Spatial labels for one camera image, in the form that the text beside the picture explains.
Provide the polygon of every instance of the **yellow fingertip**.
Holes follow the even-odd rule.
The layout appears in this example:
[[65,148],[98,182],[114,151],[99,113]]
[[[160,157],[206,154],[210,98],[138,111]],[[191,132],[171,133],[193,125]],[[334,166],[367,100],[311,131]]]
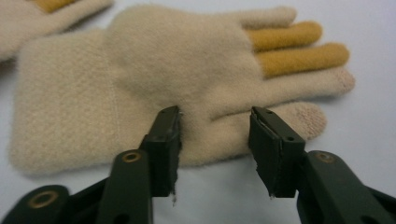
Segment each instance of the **yellow fingertip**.
[[61,7],[65,7],[76,0],[34,0],[34,2],[45,12],[51,13]]
[[344,45],[331,43],[310,49],[268,51],[257,58],[265,77],[276,77],[344,65],[349,51]]
[[322,29],[314,21],[304,21],[288,28],[246,30],[255,51],[300,47],[320,39]]

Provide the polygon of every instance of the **knit fabric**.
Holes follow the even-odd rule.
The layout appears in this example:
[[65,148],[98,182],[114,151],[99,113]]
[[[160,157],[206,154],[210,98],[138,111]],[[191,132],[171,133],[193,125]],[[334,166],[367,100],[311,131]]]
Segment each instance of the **knit fabric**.
[[59,8],[67,6],[75,0],[34,0],[35,3],[46,12],[53,12]]
[[79,0],[64,6],[66,2],[46,1],[43,5],[41,0],[0,0],[0,62],[13,58],[29,40],[59,33],[113,0]]
[[247,154],[248,114],[269,106],[305,139],[326,119],[297,99],[353,88],[342,67],[265,79],[243,28],[288,27],[288,7],[201,15],[131,7],[106,30],[46,37],[23,49],[9,156],[29,174],[111,162],[138,148],[161,109],[178,105],[180,165]]
[[305,46],[318,41],[321,26],[312,21],[300,22],[290,27],[272,29],[246,29],[256,51]]
[[265,76],[276,77],[344,64],[349,58],[349,52],[343,45],[330,43],[310,49],[267,51],[256,57],[262,62]]

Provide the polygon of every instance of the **glove finger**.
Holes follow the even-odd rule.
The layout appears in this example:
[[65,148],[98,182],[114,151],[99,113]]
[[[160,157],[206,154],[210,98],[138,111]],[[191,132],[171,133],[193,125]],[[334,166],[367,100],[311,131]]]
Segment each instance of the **glove finger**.
[[355,78],[344,68],[336,67],[283,76],[265,81],[240,80],[238,85],[211,90],[212,97],[203,108],[210,119],[249,111],[252,105],[271,106],[320,96],[337,96],[351,91]]
[[109,7],[113,0],[80,0],[36,21],[36,32],[48,35],[62,31],[73,23]]
[[[291,103],[270,109],[305,140],[317,137],[326,126],[326,118],[317,105]],[[200,132],[184,132],[180,165],[203,165],[248,154],[249,115],[250,112],[243,112],[225,116]]]
[[56,0],[56,1],[49,1],[49,0],[34,0],[34,2],[41,7],[46,12],[53,12],[61,7],[67,6],[75,0]]
[[309,49],[261,52],[256,58],[265,77],[276,77],[344,65],[349,59],[349,51],[344,45],[329,43]]
[[226,20],[240,22],[246,29],[264,27],[287,27],[295,19],[297,12],[292,7],[274,7],[264,10],[248,10],[221,14]]
[[287,28],[245,30],[254,51],[300,47],[318,41],[322,34],[319,24],[306,21]]

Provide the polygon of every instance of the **beige knit glove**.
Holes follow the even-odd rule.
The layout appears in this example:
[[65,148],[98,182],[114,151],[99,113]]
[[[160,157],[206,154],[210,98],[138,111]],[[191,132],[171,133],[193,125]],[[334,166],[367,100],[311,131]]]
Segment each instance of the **beige knit glove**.
[[[319,54],[281,50],[301,55],[297,64],[317,64],[305,62],[312,55],[326,63],[304,65],[303,70],[319,69],[305,73],[285,63],[290,69],[269,78],[265,68],[277,56],[262,56],[265,50],[250,40],[254,34],[244,30],[282,33],[288,29],[280,27],[289,27],[294,17],[288,7],[198,15],[138,6],[121,12],[104,31],[29,44],[20,57],[12,163],[25,173],[43,174],[111,162],[121,151],[138,148],[158,111],[172,105],[184,113],[181,165],[247,154],[253,105],[271,106],[305,139],[319,135],[326,119],[317,106],[284,103],[350,91],[353,77],[334,67],[347,60],[345,48],[335,45]],[[340,55],[346,56],[342,62]]]
[[0,62],[29,40],[58,33],[113,0],[0,0]]

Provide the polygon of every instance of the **white background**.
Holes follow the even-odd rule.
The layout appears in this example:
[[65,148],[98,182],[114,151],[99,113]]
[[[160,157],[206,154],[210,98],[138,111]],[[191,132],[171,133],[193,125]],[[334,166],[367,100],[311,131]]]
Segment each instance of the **white background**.
[[[105,28],[128,6],[116,4],[73,30]],[[342,42],[351,57],[347,68],[356,88],[339,98],[317,99],[328,117],[328,127],[306,150],[326,150],[340,156],[361,181],[396,197],[396,2],[369,0],[299,1],[150,1],[196,12],[222,12],[296,7],[297,21],[322,24],[320,43]],[[67,186],[71,193],[107,177],[109,165],[51,176],[25,176],[7,160],[11,130],[16,61],[0,63],[0,219],[32,189],[49,184]],[[270,200],[255,172],[251,157],[201,168],[179,169],[177,203],[154,199],[155,223],[300,223],[295,199]]]

